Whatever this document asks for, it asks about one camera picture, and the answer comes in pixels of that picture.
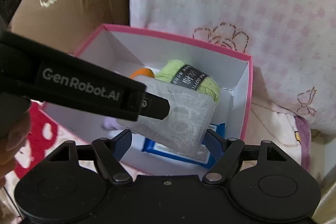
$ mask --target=blue wet wipes packet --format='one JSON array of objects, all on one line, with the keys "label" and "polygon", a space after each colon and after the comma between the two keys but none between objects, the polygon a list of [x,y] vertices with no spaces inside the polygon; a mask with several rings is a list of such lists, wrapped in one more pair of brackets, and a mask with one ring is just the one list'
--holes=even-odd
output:
[{"label": "blue wet wipes packet", "polygon": [[[210,129],[215,131],[219,136],[225,136],[225,123],[221,124],[209,124]],[[192,164],[200,165],[204,168],[210,169],[216,162],[209,150],[206,148],[204,141],[201,144],[201,148],[197,152],[197,155],[190,157],[183,153],[170,149],[162,144],[156,143],[148,138],[145,139],[142,152],[152,153],[160,156],[164,156],[174,160],[181,160]]]}]

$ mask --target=screw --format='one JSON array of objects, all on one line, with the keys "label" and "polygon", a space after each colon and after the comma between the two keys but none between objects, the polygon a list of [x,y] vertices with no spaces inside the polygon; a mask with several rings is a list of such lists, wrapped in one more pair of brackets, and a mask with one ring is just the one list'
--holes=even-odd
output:
[{"label": "screw", "polygon": [[116,182],[125,182],[129,179],[129,174],[126,173],[117,173],[115,175],[113,175],[113,179]]},{"label": "screw", "polygon": [[222,179],[222,175],[219,173],[208,173],[205,175],[208,181],[219,181]]}]

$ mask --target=brown fabric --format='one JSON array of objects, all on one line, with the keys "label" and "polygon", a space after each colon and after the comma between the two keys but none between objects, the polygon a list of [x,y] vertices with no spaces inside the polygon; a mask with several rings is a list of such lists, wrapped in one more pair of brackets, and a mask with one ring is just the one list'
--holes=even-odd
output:
[{"label": "brown fabric", "polygon": [[72,53],[101,23],[128,25],[128,0],[58,0],[48,8],[22,0],[11,25],[14,33]]}]

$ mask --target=orange ball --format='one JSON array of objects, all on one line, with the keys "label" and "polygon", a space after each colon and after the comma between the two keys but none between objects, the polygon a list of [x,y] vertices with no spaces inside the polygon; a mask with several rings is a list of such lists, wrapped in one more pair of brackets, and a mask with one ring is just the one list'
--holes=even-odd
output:
[{"label": "orange ball", "polygon": [[144,76],[148,76],[151,78],[155,78],[154,72],[148,68],[141,68],[141,69],[136,70],[135,72],[131,74],[129,78],[133,79],[137,75],[144,75]]}]

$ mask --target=translucent plastic container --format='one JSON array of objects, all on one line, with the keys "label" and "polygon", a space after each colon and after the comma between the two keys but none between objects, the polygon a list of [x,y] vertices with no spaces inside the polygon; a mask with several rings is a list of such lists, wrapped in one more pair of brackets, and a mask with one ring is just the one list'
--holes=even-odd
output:
[{"label": "translucent plastic container", "polygon": [[196,155],[216,108],[214,100],[207,94],[143,75],[134,80],[144,83],[147,92],[167,99],[169,114],[163,120],[139,116],[136,122],[117,122],[168,148]]}]

